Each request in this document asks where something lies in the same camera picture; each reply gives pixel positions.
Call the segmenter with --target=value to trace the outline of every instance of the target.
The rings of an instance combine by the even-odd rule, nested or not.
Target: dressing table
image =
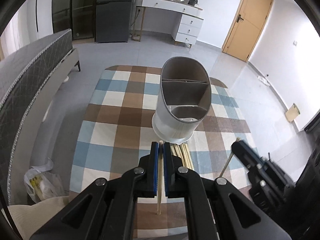
[[[135,0],[136,12],[135,19],[138,16],[139,9],[142,10],[142,21],[140,30],[135,29],[135,22],[133,25],[133,41],[141,41],[143,21],[145,16],[145,10],[149,8],[160,8],[164,10],[179,12],[175,19],[174,27],[171,32],[171,36],[177,42],[183,42],[190,45],[196,43],[198,35],[201,30],[203,18],[201,12],[203,11],[199,7],[182,3],[185,0]]]

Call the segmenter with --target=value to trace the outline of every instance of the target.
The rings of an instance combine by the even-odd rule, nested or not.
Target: silver bolt
[[[104,178],[98,178],[98,179],[96,179],[96,185],[97,186],[103,186],[105,183],[106,183],[106,179],[104,179]]]
[[[261,187],[264,187],[265,185],[266,185],[266,182],[265,182],[264,180],[261,180],[261,181],[260,181],[260,186],[261,186]]]
[[[178,168],[178,171],[179,171],[180,173],[187,173],[188,170],[189,170],[188,168],[183,167],[183,166],[180,166],[180,167]]]
[[[225,178],[217,178],[217,183],[219,185],[226,185],[227,184],[227,180]]]
[[[134,173],[135,174],[142,174],[142,173],[144,173],[144,169],[142,168],[142,167],[136,167],[136,168],[134,168]]]

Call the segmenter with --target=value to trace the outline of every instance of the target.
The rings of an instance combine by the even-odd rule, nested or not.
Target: checkered tablecloth
[[[74,155],[70,198],[96,178],[119,178],[150,153],[154,133],[151,119],[156,109],[161,68],[113,66],[107,68],[92,95],[82,123]],[[219,176],[237,137],[255,147],[250,130],[235,99],[219,80],[210,78],[212,107],[188,141],[191,158],[202,177]],[[247,194],[249,182],[234,157],[224,177]],[[156,198],[139,198],[134,237],[167,236],[187,232],[183,199],[162,194],[162,213],[156,214]]]

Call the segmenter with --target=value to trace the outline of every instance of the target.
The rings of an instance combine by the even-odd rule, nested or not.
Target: floor
[[[75,67],[69,81],[53,99],[46,121],[36,139],[31,165],[42,165],[47,157],[53,172],[69,189],[76,141],[86,107],[102,71],[113,65],[162,67],[171,57],[198,60],[209,76],[224,82],[235,97],[251,130],[260,155],[277,161],[294,180],[311,154],[312,140],[297,133],[284,117],[284,109],[272,91],[263,85],[246,63],[204,45],[174,46],[167,36],[144,35],[141,42],[74,44],[79,51],[81,72]]]

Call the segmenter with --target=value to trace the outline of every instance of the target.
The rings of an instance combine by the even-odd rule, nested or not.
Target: gray refrigerator
[[[96,42],[127,42],[132,0],[97,0]]]

